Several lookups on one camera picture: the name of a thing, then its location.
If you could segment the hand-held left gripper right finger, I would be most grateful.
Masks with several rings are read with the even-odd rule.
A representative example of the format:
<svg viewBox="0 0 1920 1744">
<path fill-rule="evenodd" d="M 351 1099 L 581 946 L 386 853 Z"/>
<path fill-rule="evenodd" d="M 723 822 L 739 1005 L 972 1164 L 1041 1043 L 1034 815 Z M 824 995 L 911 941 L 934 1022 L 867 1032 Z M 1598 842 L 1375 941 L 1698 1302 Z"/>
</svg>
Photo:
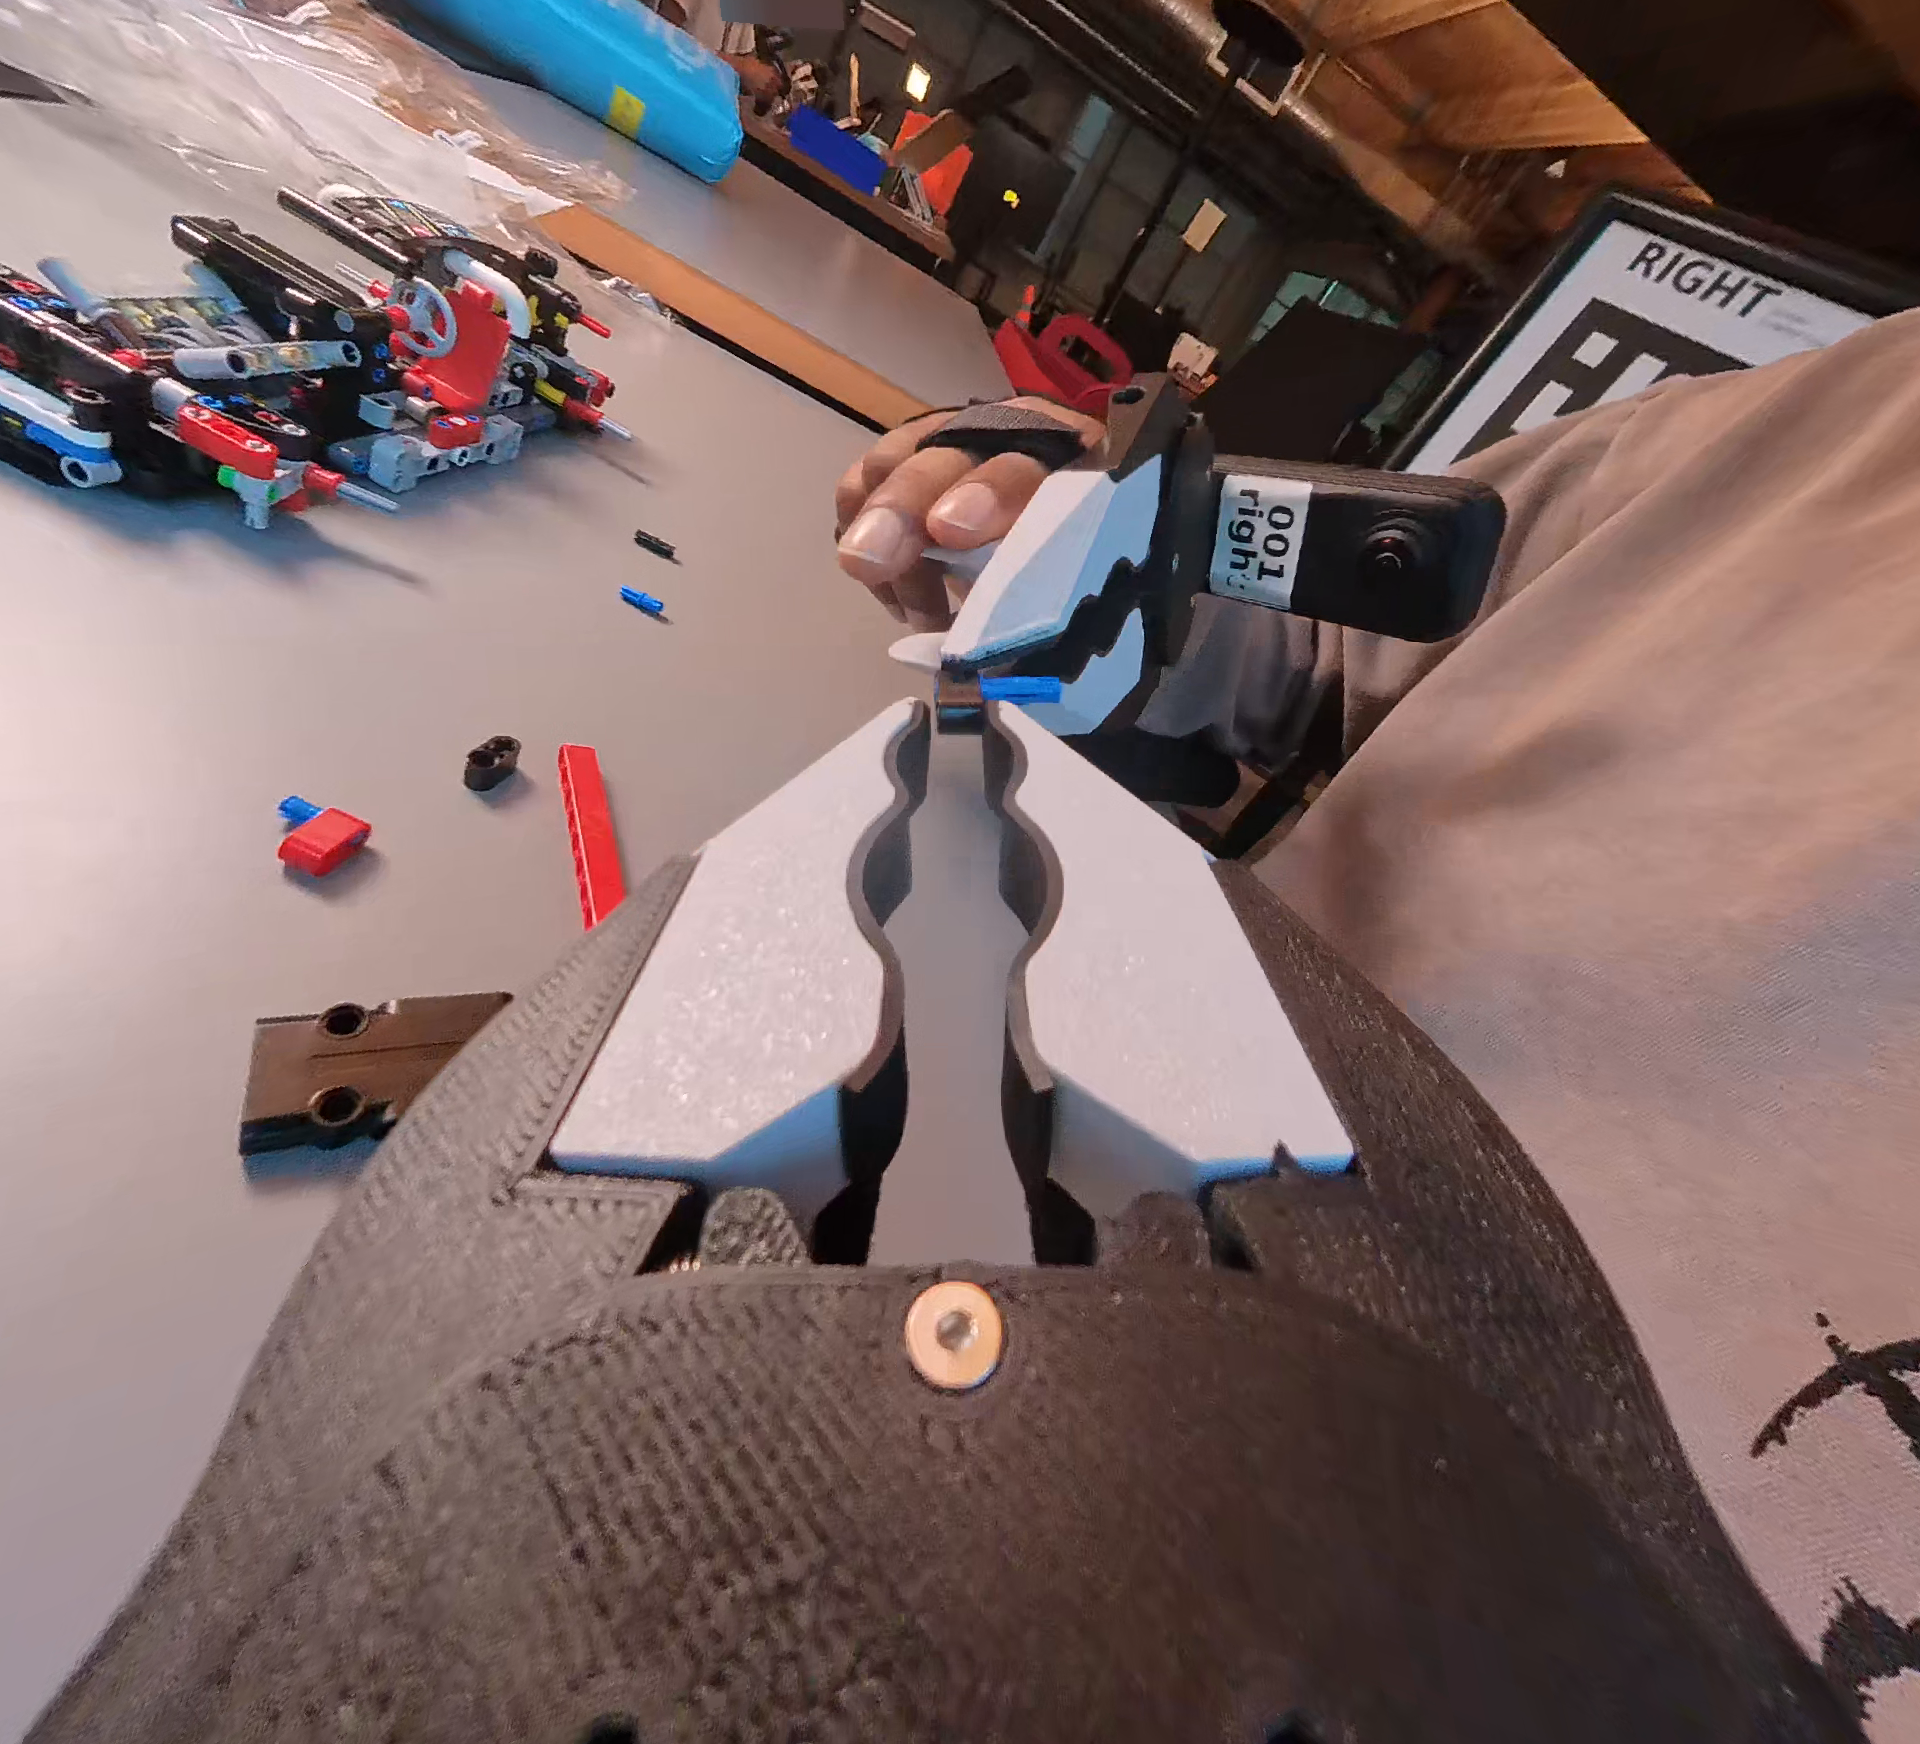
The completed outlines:
<svg viewBox="0 0 1920 1744">
<path fill-rule="evenodd" d="M 1010 968 L 1002 1120 L 1034 1213 L 1199 1202 L 1356 1162 L 1213 858 L 1019 705 L 994 705 Z"/>
</svg>

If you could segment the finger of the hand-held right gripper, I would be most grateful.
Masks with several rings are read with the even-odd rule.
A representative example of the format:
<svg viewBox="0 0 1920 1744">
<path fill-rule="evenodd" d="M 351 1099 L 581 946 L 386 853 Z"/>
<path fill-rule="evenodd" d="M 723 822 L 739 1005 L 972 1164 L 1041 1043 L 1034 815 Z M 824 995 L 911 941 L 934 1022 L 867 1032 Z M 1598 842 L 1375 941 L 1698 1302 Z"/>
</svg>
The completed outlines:
<svg viewBox="0 0 1920 1744">
<path fill-rule="evenodd" d="M 1127 614 L 1113 648 L 1087 659 L 1075 678 L 1063 680 L 1059 734 L 1098 734 L 1116 724 L 1116 714 L 1148 675 L 1148 632 L 1138 609 Z"/>
<path fill-rule="evenodd" d="M 1127 473 L 1053 470 L 972 581 L 945 638 L 945 667 L 984 670 L 1054 645 L 1080 606 L 1148 567 L 1163 494 L 1162 455 Z"/>
</svg>

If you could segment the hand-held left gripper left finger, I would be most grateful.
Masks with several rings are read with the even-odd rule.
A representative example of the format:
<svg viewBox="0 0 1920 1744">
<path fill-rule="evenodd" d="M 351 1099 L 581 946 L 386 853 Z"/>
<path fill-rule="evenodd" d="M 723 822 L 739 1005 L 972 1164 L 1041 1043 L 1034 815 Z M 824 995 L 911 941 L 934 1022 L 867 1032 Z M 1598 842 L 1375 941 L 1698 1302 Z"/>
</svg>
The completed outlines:
<svg viewBox="0 0 1920 1744">
<path fill-rule="evenodd" d="M 906 697 L 711 838 L 598 1032 L 551 1165 L 764 1189 L 803 1229 L 873 1184 L 904 1121 L 884 927 L 911 888 L 918 807 Z"/>
</svg>

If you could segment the long red lego beam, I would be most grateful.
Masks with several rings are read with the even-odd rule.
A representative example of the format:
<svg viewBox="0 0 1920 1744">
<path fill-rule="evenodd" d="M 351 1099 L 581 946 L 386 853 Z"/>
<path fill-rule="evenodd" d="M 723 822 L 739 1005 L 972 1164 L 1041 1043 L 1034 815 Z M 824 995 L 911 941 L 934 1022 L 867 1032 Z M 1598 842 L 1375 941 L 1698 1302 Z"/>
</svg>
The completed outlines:
<svg viewBox="0 0 1920 1744">
<path fill-rule="evenodd" d="M 590 745 L 563 743 L 557 750 L 557 777 L 582 924 L 592 931 L 620 906 L 629 892 L 598 753 Z"/>
</svg>

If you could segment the black lego panel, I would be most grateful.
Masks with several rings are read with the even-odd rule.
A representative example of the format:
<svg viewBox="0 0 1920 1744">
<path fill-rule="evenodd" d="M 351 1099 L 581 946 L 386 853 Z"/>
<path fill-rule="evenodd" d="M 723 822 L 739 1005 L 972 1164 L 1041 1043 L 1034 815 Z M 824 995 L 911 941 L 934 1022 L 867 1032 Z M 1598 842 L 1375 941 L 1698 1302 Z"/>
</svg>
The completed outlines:
<svg viewBox="0 0 1920 1744">
<path fill-rule="evenodd" d="M 424 995 L 253 1025 L 240 1157 L 337 1151 L 394 1131 L 469 1041 L 512 1005 L 507 990 Z"/>
</svg>

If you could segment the red lego connector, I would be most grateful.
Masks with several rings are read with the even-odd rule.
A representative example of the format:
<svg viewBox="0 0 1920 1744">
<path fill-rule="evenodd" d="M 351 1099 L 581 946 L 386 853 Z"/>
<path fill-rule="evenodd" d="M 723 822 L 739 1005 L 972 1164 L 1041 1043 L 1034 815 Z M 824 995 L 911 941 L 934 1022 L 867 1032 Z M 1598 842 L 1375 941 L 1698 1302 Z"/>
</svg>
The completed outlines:
<svg viewBox="0 0 1920 1744">
<path fill-rule="evenodd" d="M 283 825 L 276 849 L 277 862 L 307 879 L 326 879 L 345 866 L 372 841 L 369 821 L 324 807 L 324 816 L 298 829 Z"/>
</svg>

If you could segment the person's right forearm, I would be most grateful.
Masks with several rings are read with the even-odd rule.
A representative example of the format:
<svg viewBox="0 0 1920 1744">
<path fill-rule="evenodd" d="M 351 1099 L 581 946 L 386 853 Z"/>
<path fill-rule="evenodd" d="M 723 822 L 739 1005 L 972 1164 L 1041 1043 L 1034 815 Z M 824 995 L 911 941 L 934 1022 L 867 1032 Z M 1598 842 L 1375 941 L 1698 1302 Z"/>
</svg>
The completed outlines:
<svg viewBox="0 0 1920 1744">
<path fill-rule="evenodd" d="M 1652 389 L 1473 468 L 1507 531 L 1441 648 L 1210 602 L 1151 705 L 1280 764 L 1335 692 L 1340 786 L 1423 825 L 1917 821 L 1917 311 Z"/>
</svg>

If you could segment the partly built lego car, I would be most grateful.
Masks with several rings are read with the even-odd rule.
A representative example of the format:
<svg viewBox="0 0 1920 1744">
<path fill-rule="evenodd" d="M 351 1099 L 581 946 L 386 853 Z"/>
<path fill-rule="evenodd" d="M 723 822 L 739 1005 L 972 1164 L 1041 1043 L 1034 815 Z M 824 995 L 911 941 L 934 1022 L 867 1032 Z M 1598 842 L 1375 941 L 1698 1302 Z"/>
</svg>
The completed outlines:
<svg viewBox="0 0 1920 1744">
<path fill-rule="evenodd" d="M 180 292 L 108 296 L 60 260 L 6 268 L 4 460 L 71 490 L 223 490 L 265 531 L 317 503 L 394 510 L 551 430 L 630 440 L 610 378 L 568 346 L 609 330 L 548 251 L 343 184 L 276 203 L 372 274 L 195 215 L 169 222 Z"/>
</svg>

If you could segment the person's right hand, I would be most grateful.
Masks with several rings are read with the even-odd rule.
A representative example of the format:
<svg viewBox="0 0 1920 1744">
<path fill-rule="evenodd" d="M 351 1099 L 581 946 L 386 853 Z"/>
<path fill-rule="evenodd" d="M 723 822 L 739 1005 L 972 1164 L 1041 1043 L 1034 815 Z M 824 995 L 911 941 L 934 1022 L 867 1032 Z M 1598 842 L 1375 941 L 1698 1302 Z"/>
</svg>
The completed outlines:
<svg viewBox="0 0 1920 1744">
<path fill-rule="evenodd" d="M 913 633 L 942 633 L 951 577 L 926 550 L 972 553 L 1002 540 L 1050 473 L 1014 452 L 974 460 L 934 436 L 959 410 L 877 438 L 836 489 L 839 569 Z"/>
</svg>

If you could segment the red chair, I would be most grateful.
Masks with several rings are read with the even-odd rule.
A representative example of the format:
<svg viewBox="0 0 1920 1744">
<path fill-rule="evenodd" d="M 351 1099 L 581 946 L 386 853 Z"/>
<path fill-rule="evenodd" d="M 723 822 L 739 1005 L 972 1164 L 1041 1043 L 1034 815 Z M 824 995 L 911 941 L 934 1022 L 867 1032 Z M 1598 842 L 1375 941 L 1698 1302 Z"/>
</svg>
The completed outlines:
<svg viewBox="0 0 1920 1744">
<path fill-rule="evenodd" d="M 1054 316 L 1041 332 L 1010 317 L 990 341 L 1014 397 L 1038 398 L 1100 425 L 1116 390 L 1135 381 L 1121 343 L 1080 316 Z"/>
</svg>

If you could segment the blue crate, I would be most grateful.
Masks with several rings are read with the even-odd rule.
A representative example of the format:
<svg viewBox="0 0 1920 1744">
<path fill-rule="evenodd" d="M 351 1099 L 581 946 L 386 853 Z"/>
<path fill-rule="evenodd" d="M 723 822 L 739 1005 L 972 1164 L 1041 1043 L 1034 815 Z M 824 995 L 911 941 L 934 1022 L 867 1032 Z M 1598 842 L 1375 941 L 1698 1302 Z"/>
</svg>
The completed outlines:
<svg viewBox="0 0 1920 1744">
<path fill-rule="evenodd" d="M 791 152 L 839 179 L 862 197 L 876 197 L 892 171 L 884 148 L 873 148 L 869 138 L 836 125 L 828 114 L 810 107 L 796 105 L 786 118 L 783 134 Z"/>
</svg>

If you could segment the black framed marker sign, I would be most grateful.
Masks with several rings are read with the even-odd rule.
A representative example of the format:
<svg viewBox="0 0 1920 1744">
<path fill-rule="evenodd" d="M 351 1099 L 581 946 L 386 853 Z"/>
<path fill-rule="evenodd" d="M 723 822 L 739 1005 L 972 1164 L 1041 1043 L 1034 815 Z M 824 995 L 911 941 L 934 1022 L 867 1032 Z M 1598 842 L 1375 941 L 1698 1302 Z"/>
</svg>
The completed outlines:
<svg viewBox="0 0 1920 1744">
<path fill-rule="evenodd" d="M 1917 301 L 1912 269 L 1723 208 L 1608 188 L 1381 464 L 1436 475 L 1666 382 L 1828 348 Z"/>
</svg>

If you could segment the clear plastic bag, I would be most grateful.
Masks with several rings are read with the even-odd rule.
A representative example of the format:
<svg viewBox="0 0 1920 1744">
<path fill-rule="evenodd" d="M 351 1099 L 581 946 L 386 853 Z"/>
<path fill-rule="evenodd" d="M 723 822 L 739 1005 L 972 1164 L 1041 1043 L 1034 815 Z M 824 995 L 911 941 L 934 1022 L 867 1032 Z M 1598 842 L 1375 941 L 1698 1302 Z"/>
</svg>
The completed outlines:
<svg viewBox="0 0 1920 1744">
<path fill-rule="evenodd" d="M 358 186 L 486 223 L 633 194 L 528 138 L 367 0 L 3 0 L 3 58 L 4 95 L 95 110 L 211 177 Z"/>
</svg>

